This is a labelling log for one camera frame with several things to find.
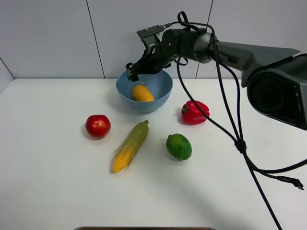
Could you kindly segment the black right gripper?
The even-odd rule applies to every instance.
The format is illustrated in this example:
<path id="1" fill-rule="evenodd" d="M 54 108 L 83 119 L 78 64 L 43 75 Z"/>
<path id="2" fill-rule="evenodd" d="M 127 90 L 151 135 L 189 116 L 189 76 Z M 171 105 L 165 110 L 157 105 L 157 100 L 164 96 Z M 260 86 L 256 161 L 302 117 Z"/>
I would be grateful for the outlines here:
<path id="1" fill-rule="evenodd" d="M 149 49 L 145 48 L 138 62 L 126 64 L 128 80 L 139 81 L 137 74 L 156 74 L 179 56 L 194 60 L 192 51 L 198 38 L 199 33 L 193 30 L 165 30 L 160 43 Z"/>

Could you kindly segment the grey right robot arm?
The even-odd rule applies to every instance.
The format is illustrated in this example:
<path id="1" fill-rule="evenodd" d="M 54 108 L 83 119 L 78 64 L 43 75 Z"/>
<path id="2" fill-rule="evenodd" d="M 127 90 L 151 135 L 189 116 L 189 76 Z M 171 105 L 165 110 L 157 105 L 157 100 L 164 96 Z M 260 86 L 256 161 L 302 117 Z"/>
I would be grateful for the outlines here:
<path id="1" fill-rule="evenodd" d="M 214 41 L 204 29 L 165 29 L 153 26 L 137 32 L 143 56 L 128 63 L 128 79 L 156 74 L 179 56 L 219 63 L 241 72 L 241 85 L 259 113 L 297 127 L 307 127 L 307 56 L 298 50 Z"/>

